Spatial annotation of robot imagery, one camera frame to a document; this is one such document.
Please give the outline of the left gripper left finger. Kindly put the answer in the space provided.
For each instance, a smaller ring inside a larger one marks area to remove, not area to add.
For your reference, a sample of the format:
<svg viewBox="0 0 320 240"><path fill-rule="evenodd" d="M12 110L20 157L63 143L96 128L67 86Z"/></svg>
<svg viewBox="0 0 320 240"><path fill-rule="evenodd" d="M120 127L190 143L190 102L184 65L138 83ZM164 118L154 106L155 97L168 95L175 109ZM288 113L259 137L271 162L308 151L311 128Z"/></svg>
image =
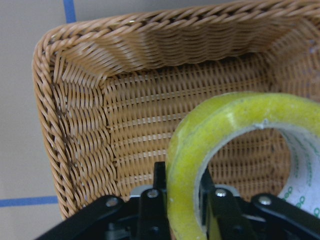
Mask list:
<svg viewBox="0 0 320 240"><path fill-rule="evenodd" d="M40 240L168 240L166 166L154 164L153 185L128 201L105 195L38 237Z"/></svg>

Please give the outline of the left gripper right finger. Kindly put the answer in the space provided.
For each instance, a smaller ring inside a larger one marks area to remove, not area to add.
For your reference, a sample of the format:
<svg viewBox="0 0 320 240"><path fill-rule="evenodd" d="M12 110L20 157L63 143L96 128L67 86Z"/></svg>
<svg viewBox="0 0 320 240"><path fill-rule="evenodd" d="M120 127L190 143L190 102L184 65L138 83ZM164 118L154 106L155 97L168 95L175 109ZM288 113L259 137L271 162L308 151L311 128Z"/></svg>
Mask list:
<svg viewBox="0 0 320 240"><path fill-rule="evenodd" d="M260 193L245 201L215 184L205 170L199 187L200 223L208 240L318 240L320 220L279 197Z"/></svg>

